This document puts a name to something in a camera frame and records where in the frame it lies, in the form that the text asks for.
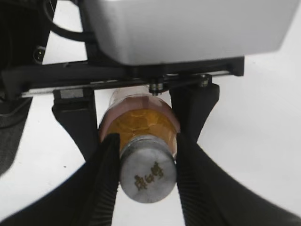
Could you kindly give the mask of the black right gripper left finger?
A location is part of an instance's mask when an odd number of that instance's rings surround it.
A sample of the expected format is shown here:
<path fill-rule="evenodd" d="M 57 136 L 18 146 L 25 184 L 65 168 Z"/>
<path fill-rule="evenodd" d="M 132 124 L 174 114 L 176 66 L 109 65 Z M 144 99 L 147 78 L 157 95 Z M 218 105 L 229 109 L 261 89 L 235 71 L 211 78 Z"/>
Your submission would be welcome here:
<path fill-rule="evenodd" d="M 119 134 L 108 135 L 70 178 L 2 226 L 110 226 L 119 186 Z"/>

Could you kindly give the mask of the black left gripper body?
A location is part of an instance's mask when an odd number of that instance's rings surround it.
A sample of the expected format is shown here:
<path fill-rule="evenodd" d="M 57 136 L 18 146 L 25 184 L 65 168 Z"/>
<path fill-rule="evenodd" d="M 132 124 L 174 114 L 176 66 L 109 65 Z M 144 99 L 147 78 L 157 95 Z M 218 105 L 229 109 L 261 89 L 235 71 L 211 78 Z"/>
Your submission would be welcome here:
<path fill-rule="evenodd" d="M 1 72 L 9 99 L 48 94 L 55 90 L 113 89 L 150 85 L 151 93 L 191 84 L 210 76 L 243 76 L 243 56 L 188 63 L 125 66 L 99 65 L 89 61 L 23 66 Z"/>

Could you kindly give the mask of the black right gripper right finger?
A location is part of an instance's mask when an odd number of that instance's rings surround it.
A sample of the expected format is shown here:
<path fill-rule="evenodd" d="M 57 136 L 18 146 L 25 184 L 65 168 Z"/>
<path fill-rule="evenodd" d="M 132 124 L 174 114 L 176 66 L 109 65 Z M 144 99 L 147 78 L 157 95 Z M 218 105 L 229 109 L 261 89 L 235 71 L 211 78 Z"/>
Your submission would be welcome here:
<path fill-rule="evenodd" d="M 299 226 L 301 218 L 247 189 L 191 138 L 177 134 L 177 187 L 186 226 Z"/>

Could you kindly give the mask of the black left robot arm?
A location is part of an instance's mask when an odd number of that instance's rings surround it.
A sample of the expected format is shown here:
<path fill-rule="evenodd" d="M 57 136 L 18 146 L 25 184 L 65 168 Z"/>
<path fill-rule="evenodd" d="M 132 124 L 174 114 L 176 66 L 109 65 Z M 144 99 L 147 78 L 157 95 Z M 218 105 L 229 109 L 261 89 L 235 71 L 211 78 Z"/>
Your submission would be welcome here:
<path fill-rule="evenodd" d="M 0 86 L 7 103 L 20 101 L 31 88 L 54 93 L 53 113 L 75 141 L 85 159 L 98 146 L 96 89 L 150 85 L 152 94 L 169 91 L 181 132 L 198 139 L 220 89 L 214 72 L 243 76 L 243 57 L 158 66 L 124 66 L 109 60 L 95 44 L 87 44 L 88 59 L 42 66 L 38 53 L 49 34 L 40 0 L 3 0 L 0 3 Z"/>

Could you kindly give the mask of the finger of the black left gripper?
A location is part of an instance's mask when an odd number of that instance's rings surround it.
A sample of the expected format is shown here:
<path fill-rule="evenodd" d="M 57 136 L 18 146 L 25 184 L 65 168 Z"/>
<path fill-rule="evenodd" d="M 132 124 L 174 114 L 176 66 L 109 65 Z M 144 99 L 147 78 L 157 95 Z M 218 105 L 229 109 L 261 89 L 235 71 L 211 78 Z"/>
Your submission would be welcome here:
<path fill-rule="evenodd" d="M 55 90 L 52 113 L 89 160 L 99 144 L 95 92 L 91 88 Z"/>
<path fill-rule="evenodd" d="M 206 87 L 187 85 L 171 89 L 169 93 L 181 133 L 197 142 L 208 116 L 219 101 L 220 86 L 214 83 Z"/>

